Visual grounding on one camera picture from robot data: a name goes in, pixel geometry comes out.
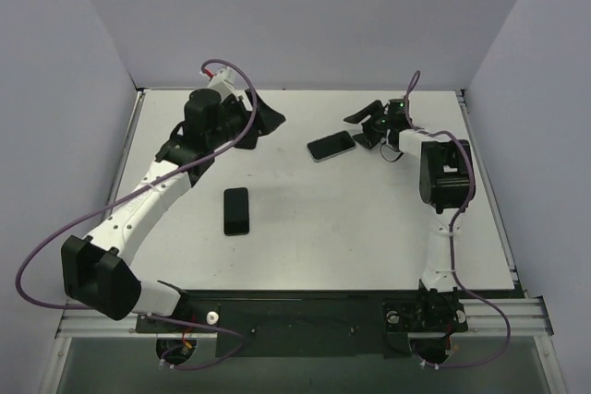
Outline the phone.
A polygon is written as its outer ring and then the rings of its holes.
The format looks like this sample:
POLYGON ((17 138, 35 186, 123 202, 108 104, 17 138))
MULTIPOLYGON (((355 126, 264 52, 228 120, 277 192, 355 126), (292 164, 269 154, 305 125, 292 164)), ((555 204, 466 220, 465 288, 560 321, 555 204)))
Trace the phone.
POLYGON ((326 161, 356 147, 347 131, 340 131, 307 143, 308 153, 315 162, 326 161))

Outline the black smartphone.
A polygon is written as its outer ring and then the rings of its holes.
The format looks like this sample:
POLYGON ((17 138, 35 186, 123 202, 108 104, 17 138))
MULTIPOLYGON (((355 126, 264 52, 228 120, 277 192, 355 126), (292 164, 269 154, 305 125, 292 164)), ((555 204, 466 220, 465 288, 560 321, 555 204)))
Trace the black smartphone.
POLYGON ((223 232, 226 236, 246 235, 250 230, 249 194, 245 187, 223 192, 223 232))

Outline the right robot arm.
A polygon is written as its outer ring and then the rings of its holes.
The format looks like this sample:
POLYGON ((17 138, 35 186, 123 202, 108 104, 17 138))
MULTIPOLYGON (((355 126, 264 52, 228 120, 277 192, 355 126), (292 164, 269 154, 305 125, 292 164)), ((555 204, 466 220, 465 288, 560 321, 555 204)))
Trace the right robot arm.
POLYGON ((428 291, 453 292, 458 288, 454 244, 461 216, 476 194, 470 142, 414 125, 408 99, 374 101, 344 121, 361 126, 354 140, 364 148, 383 142, 418 160, 418 192, 429 207, 427 258, 419 283, 428 291))

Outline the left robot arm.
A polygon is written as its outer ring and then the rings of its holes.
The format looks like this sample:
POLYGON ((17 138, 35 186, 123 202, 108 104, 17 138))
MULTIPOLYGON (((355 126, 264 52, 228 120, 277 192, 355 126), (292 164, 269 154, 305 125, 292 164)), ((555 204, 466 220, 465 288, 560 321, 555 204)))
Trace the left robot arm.
POLYGON ((155 314, 178 331, 190 318, 181 292, 160 281, 141 281, 131 264, 139 247, 166 211, 213 165, 215 151, 228 145, 254 149, 285 121, 252 90, 192 91, 184 118, 157 152, 130 200, 123 201, 85 237, 70 236, 61 247, 66 295, 113 320, 155 314))

